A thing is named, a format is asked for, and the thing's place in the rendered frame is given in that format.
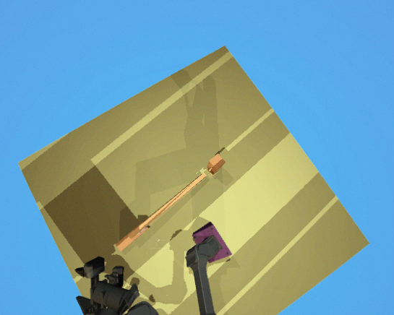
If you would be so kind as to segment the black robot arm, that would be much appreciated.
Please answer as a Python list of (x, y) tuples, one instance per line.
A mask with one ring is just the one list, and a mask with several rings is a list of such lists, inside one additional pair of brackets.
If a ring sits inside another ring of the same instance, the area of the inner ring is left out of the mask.
[[(191, 267), (194, 273), (200, 315), (216, 315), (213, 309), (206, 266), (207, 261), (212, 259), (221, 249), (223, 247), (213, 235), (208, 236), (186, 253), (187, 267)], [(107, 277), (108, 283), (117, 282), (118, 286), (110, 290), (106, 301), (108, 308), (102, 308), (98, 315), (122, 315), (130, 308), (135, 298), (140, 296), (137, 285), (134, 283), (129, 290), (122, 288), (124, 283), (123, 266), (115, 266), (112, 269), (112, 274), (104, 275), (104, 277)], [(158, 315), (158, 312), (147, 301), (142, 301), (132, 306), (124, 315)]]

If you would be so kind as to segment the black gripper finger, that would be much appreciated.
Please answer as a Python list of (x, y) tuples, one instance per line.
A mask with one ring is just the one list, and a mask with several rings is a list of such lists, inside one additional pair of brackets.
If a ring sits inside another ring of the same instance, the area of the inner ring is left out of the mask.
[(75, 272), (84, 277), (84, 267), (76, 268)]
[(82, 296), (77, 296), (76, 297), (77, 302), (80, 306), (80, 308), (82, 309), (82, 313), (83, 315), (86, 315), (89, 311), (89, 308), (91, 308), (93, 305), (91, 304), (91, 299), (89, 298), (85, 298)]

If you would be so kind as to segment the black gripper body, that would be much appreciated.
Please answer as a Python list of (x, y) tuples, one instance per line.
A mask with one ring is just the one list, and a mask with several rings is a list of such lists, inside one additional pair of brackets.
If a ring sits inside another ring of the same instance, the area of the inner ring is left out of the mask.
[(99, 281), (99, 274), (105, 272), (104, 258), (98, 256), (84, 265), (84, 276), (90, 279), (91, 304), (86, 315), (98, 315), (102, 308), (107, 308), (107, 296), (111, 289), (118, 286), (108, 283), (107, 279)]

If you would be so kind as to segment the long brown wooden rail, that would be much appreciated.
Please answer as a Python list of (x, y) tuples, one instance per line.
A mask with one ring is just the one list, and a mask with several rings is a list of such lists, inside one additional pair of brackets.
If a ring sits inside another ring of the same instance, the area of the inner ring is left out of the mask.
[(170, 202), (164, 205), (161, 209), (159, 209), (153, 216), (146, 219), (146, 221), (141, 224), (136, 230), (130, 233), (128, 236), (130, 239), (134, 238), (140, 231), (147, 227), (152, 221), (154, 221), (157, 217), (163, 214), (169, 207), (171, 207), (175, 202), (177, 202), (180, 198), (182, 198), (188, 191), (190, 191), (193, 187), (195, 187), (201, 180), (206, 177), (206, 174), (203, 173), (200, 177), (198, 177), (195, 181), (193, 181), (188, 187), (186, 187), (183, 191), (181, 191), (178, 195), (176, 195)]

